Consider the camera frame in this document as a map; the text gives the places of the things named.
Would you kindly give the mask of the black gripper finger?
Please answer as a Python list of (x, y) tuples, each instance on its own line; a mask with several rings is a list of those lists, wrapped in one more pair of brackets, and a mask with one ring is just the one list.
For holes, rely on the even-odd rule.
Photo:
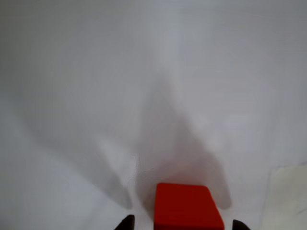
[(132, 214), (127, 215), (114, 230), (134, 230), (135, 216)]
[(242, 221), (234, 219), (232, 223), (232, 230), (250, 230), (250, 228)]

